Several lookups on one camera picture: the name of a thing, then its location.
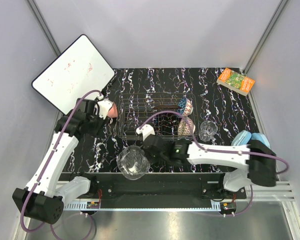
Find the pink plastic cup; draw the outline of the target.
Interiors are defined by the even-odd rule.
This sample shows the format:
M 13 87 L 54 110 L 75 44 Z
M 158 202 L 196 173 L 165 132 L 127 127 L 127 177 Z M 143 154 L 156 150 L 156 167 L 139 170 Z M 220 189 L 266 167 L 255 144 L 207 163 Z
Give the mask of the pink plastic cup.
M 118 110 L 115 103 L 113 103 L 111 109 L 107 113 L 107 117 L 114 119 L 118 117 Z

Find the brown patterned ceramic bowl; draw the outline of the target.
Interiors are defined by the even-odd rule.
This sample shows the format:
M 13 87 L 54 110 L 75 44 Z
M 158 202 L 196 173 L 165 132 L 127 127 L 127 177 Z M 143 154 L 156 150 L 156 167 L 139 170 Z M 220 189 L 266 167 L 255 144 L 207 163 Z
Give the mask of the brown patterned ceramic bowl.
M 182 137 L 190 136 L 195 132 L 195 129 L 194 122 L 189 117 L 184 117 L 178 125 L 177 134 Z

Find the wire dish rack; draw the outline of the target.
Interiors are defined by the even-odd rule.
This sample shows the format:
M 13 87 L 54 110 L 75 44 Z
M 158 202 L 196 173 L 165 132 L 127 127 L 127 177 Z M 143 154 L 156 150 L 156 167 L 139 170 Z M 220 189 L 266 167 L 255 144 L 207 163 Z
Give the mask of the wire dish rack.
M 154 109 L 156 105 L 178 105 L 182 98 L 191 100 L 193 111 L 188 116 L 195 125 L 194 135 L 199 133 L 199 119 L 196 107 L 196 97 L 192 93 L 123 93 L 119 97 L 118 118 L 115 126 L 116 135 L 123 140 L 141 140 L 142 136 L 136 133 L 148 118 L 161 111 L 176 111 L 176 109 Z M 191 136 L 179 136 L 178 125 L 181 117 L 173 113 L 161 113 L 152 118 L 148 125 L 154 128 L 157 136 L 165 140 L 190 139 Z

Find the clear drinking glass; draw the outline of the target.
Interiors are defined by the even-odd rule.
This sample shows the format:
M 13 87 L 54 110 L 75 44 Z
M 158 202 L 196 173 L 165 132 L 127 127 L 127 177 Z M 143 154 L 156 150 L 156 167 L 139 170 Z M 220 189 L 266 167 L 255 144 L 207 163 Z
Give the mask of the clear drinking glass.
M 208 142 L 214 137 L 217 131 L 217 125 L 214 122 L 207 120 L 201 123 L 198 136 L 202 141 Z

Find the clear glass square plate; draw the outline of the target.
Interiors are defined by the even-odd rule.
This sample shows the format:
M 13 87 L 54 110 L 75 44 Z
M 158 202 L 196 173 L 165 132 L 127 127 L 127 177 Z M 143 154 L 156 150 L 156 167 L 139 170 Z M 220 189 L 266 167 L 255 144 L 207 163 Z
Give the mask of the clear glass square plate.
M 125 148 L 117 157 L 117 167 L 128 180 L 138 180 L 149 172 L 150 162 L 145 152 L 135 145 Z

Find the blue orange patterned bowl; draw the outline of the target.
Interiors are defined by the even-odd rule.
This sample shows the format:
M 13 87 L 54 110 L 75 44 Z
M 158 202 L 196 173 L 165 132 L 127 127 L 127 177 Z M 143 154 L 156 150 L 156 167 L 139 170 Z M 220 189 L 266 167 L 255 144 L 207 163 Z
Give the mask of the blue orange patterned bowl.
M 183 116 L 189 116 L 193 112 L 193 105 L 191 100 L 183 97 L 178 103 L 177 112 Z

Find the red floral plate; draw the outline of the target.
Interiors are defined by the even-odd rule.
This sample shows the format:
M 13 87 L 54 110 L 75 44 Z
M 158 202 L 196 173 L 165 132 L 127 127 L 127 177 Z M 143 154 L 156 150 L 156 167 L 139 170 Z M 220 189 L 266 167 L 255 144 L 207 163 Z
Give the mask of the red floral plate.
M 179 110 L 181 107 L 179 105 L 173 104 L 159 104 L 153 107 L 154 110 Z

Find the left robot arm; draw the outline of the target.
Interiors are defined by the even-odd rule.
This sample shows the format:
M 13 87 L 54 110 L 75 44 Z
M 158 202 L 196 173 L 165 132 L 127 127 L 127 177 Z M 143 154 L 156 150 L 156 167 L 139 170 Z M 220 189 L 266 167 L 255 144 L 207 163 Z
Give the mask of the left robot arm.
M 65 206 L 80 196 L 93 198 L 98 193 L 95 176 L 83 173 L 57 187 L 71 153 L 85 135 L 96 136 L 109 121 L 113 102 L 78 100 L 67 115 L 58 120 L 51 145 L 34 176 L 24 188 L 16 188 L 12 199 L 21 213 L 47 224 L 55 224 Z

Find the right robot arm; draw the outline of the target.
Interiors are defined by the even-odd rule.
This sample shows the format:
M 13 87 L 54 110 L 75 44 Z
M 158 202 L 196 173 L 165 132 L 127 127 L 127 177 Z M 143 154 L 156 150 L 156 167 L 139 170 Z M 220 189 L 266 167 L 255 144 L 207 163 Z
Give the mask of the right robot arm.
M 233 171 L 224 174 L 217 185 L 218 195 L 225 199 L 251 184 L 262 187 L 276 185 L 276 154 L 256 139 L 249 140 L 246 145 L 224 146 L 184 139 L 167 141 L 151 134 L 143 140 L 142 149 L 150 163 L 167 162 L 177 167 L 204 164 L 233 168 Z

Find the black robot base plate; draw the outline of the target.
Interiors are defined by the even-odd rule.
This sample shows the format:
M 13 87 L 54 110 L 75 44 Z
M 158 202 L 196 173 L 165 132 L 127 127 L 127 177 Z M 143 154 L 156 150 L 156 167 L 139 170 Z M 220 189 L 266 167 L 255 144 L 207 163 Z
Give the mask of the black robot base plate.
M 245 199 L 244 187 L 230 192 L 222 187 L 224 173 L 147 173 L 129 180 L 121 173 L 86 173 L 93 177 L 103 199 L 121 196 L 190 195 L 214 200 Z

